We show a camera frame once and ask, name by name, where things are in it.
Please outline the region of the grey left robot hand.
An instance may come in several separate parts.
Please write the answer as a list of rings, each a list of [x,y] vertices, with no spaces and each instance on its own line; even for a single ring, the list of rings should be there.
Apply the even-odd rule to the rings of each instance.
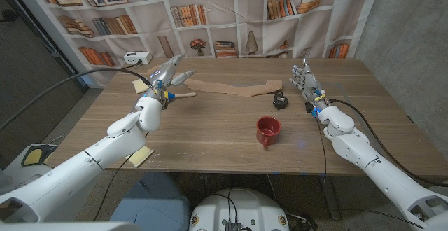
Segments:
[[[180,73],[177,77],[175,77],[176,68],[184,57],[184,54],[180,54],[172,57],[167,62],[160,65],[158,69],[150,75],[148,80],[152,87],[148,88],[147,91],[144,92],[144,96],[155,98],[160,102],[163,100],[167,100],[169,102],[175,98],[195,96],[193,93],[173,94],[167,91],[168,87],[179,86],[183,84],[190,76],[196,73],[196,70],[193,69]]]

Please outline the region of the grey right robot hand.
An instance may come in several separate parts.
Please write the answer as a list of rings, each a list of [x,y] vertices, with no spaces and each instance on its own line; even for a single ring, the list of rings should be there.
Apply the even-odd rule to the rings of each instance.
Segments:
[[[289,81],[302,93],[305,99],[305,107],[308,113],[319,114],[323,109],[329,107],[325,90],[311,72],[307,58],[302,59],[303,67],[294,65],[292,69],[293,77]]]

